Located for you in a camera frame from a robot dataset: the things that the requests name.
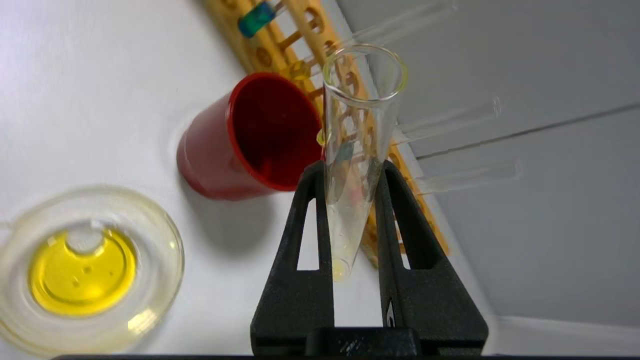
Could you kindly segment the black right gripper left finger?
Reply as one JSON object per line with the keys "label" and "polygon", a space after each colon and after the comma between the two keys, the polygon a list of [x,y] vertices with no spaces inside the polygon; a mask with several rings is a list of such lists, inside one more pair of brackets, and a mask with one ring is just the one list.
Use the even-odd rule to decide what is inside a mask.
{"label": "black right gripper left finger", "polygon": [[[302,173],[285,228],[250,324],[255,356],[302,356],[307,335],[335,325],[333,268],[325,203],[325,165],[317,161]],[[298,269],[309,203],[316,204],[318,269]]]}

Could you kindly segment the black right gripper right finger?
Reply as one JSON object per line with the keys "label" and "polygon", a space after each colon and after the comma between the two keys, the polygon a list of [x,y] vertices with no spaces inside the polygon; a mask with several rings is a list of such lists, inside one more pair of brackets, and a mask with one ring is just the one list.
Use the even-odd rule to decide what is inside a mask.
{"label": "black right gripper right finger", "polygon": [[390,161],[375,192],[375,225],[383,321],[375,352],[479,357],[489,327]]}

